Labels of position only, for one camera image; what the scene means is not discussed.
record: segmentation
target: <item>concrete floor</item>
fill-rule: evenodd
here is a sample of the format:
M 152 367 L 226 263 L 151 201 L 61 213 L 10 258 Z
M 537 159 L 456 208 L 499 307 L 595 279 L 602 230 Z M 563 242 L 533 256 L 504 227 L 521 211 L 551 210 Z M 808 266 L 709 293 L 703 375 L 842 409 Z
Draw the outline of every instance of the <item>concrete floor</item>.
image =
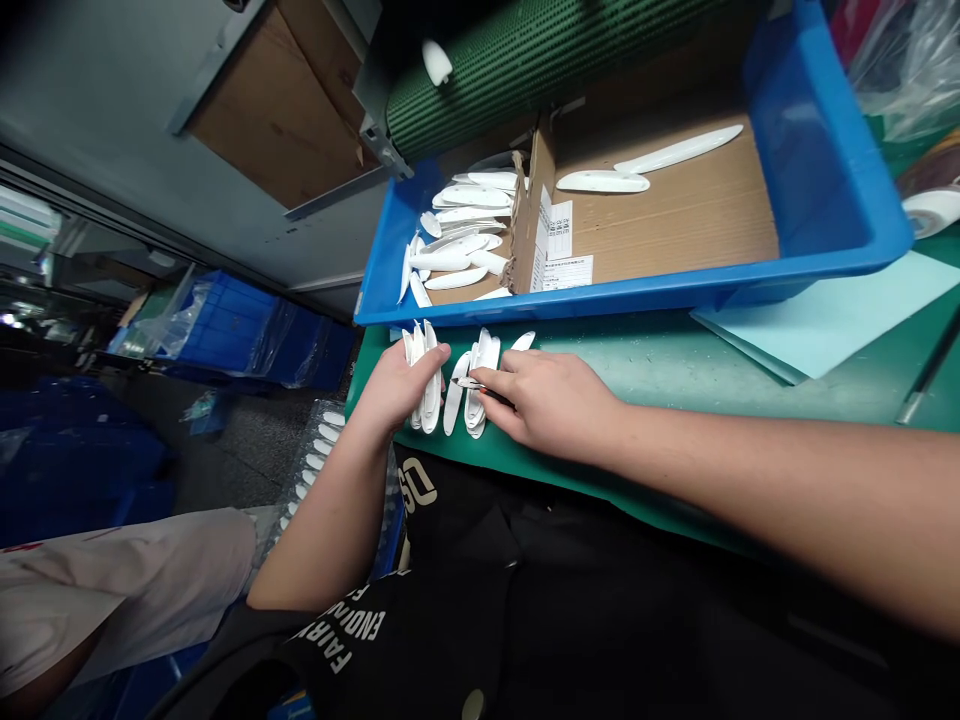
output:
M 345 400 L 352 371 L 353 360 L 335 393 L 278 389 L 266 398 L 240 397 L 217 434 L 191 436 L 190 424 L 180 422 L 206 386 L 139 375 L 121 397 L 178 455 L 168 475 L 177 485 L 175 513 L 253 507 L 277 502 L 314 400 Z

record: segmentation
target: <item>black t-shirt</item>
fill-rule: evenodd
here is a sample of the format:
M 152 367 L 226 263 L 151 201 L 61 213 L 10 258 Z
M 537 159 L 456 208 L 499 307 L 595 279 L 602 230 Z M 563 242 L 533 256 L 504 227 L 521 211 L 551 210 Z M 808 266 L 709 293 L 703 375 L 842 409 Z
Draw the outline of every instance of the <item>black t-shirt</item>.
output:
M 802 574 L 396 451 L 412 570 L 319 616 L 237 608 L 153 718 L 264 718 L 298 687 L 321 718 L 880 718 L 918 692 L 953 716 L 916 652 L 891 670 L 929 641 Z

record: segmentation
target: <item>tape roll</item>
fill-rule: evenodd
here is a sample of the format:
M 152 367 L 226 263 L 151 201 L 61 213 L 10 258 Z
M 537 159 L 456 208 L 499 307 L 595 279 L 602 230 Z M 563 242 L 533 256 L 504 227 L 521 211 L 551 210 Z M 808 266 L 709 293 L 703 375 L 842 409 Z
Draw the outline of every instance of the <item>tape roll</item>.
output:
M 945 230 L 960 220 L 960 188 L 928 190 L 903 201 L 917 240 Z

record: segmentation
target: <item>label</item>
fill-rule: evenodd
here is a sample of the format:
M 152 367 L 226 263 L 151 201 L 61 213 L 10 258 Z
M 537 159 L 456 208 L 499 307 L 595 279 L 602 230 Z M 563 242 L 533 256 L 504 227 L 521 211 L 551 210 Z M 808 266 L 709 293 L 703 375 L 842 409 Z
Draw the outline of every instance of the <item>label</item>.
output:
M 537 243 L 533 249 L 533 272 L 530 277 L 530 292 L 544 290 L 544 270 L 547 262 L 547 253 L 550 249 L 550 223 L 553 215 L 553 204 L 547 189 L 540 188 L 540 208 L 537 212 Z
M 548 260 L 544 264 L 544 290 L 565 290 L 583 285 L 593 285 L 593 255 Z
M 551 208 L 547 259 L 562 260 L 571 255 L 573 255 L 573 200 L 567 200 Z

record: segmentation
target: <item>green work table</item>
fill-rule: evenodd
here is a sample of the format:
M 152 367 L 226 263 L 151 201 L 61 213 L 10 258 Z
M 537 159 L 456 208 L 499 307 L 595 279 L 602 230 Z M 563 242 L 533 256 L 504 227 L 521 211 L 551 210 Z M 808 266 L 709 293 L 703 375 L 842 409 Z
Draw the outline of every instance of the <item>green work table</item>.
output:
M 916 249 L 960 267 L 960 232 L 922 241 Z M 960 286 L 851 357 L 820 380 L 786 385 L 690 318 L 688 311 L 662 311 L 574 318 L 533 324 L 488 325 L 509 346 L 528 330 L 534 347 L 575 353 L 596 370 L 614 393 L 637 405 L 761 417 L 791 417 L 893 424 L 930 354 L 960 306 Z M 456 359 L 476 340 L 479 328 L 438 328 L 453 348 L 443 368 L 449 379 Z M 368 328 L 347 397 L 353 410 L 380 353 L 389 345 L 387 328 Z M 960 346 L 936 376 L 912 426 L 960 431 Z M 450 460 L 491 468 L 610 500 L 656 527 L 753 553 L 733 531 L 704 513 L 621 478 L 530 451 L 492 423 L 479 440 L 462 421 L 453 435 L 397 434 L 402 445 Z

